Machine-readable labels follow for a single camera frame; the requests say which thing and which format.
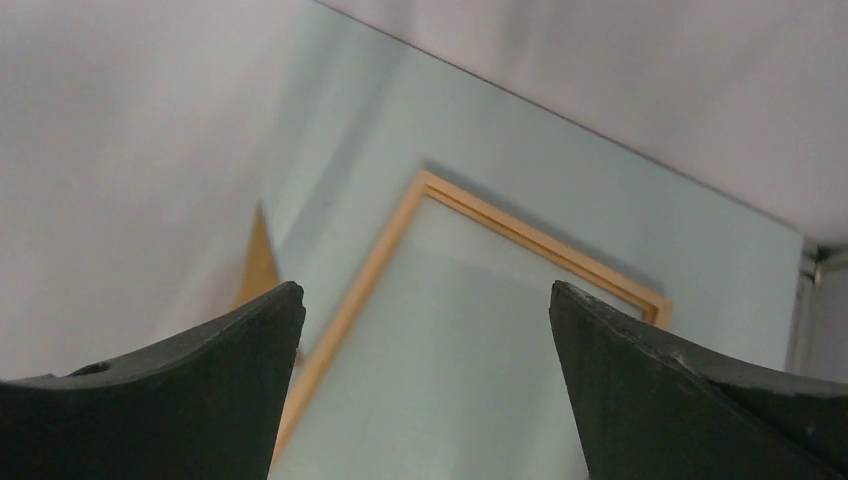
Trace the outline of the clear acrylic sheet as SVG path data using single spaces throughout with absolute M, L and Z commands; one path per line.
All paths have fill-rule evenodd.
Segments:
M 557 280 L 575 275 L 425 199 L 272 477 L 587 478 Z

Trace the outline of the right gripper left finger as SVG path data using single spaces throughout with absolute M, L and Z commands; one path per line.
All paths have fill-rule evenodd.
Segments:
M 5 479 L 264 479 L 306 310 L 283 283 L 65 376 L 1 385 Z

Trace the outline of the light wooden picture frame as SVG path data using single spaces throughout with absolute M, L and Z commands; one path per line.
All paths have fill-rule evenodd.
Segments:
M 645 322 L 664 330 L 671 328 L 673 302 L 670 299 L 470 191 L 422 169 L 407 187 L 320 341 L 306 359 L 296 361 L 300 375 L 289 388 L 285 401 L 272 456 L 272 468 L 278 464 L 296 426 L 426 198 L 441 203 L 552 264 L 638 307 L 643 312 Z

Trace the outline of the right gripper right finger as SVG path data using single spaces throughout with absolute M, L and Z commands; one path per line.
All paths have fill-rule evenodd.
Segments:
M 593 479 L 843 479 L 847 387 L 702 347 L 557 281 L 553 340 Z

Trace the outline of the brown cardboard backing board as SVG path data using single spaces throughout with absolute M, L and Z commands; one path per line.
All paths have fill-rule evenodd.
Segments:
M 252 223 L 239 291 L 231 305 L 237 310 L 281 284 L 264 208 L 258 205 Z

